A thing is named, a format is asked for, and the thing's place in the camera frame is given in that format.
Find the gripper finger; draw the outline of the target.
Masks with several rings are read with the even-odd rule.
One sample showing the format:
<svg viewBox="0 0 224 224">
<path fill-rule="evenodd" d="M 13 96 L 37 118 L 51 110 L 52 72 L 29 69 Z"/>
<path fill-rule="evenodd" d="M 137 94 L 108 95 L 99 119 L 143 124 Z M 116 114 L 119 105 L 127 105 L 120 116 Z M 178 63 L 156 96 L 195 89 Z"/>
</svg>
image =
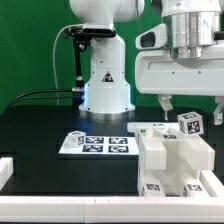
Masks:
<svg viewBox="0 0 224 224">
<path fill-rule="evenodd" d="M 172 96 L 169 94 L 159 94 L 158 95 L 158 101 L 164 111 L 164 118 L 166 120 L 169 119 L 169 113 L 173 110 L 171 99 L 172 99 Z"/>
<path fill-rule="evenodd" d="M 213 120 L 215 125 L 221 125 L 223 123 L 224 117 L 224 96 L 216 96 L 215 103 L 217 104 L 216 109 L 213 112 Z"/>
</svg>

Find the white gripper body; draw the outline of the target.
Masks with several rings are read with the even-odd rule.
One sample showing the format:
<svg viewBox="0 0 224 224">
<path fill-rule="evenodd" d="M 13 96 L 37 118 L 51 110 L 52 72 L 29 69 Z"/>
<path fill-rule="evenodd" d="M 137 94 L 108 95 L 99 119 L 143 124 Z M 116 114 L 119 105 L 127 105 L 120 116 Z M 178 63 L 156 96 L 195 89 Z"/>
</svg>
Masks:
<svg viewBox="0 0 224 224">
<path fill-rule="evenodd" d="M 135 83 L 142 94 L 224 96 L 224 47 L 205 47 L 195 59 L 171 59 L 167 50 L 142 51 Z"/>
</svg>

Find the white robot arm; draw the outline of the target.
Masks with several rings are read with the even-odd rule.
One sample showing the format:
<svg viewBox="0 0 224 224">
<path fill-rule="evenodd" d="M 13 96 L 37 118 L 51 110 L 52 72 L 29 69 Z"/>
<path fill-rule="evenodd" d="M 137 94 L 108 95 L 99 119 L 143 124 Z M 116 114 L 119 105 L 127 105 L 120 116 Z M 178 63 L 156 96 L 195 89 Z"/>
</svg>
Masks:
<svg viewBox="0 0 224 224">
<path fill-rule="evenodd" d="M 224 0 L 151 0 L 162 23 L 140 34 L 135 80 L 165 111 L 174 95 L 213 96 L 214 123 L 224 121 Z"/>
</svg>

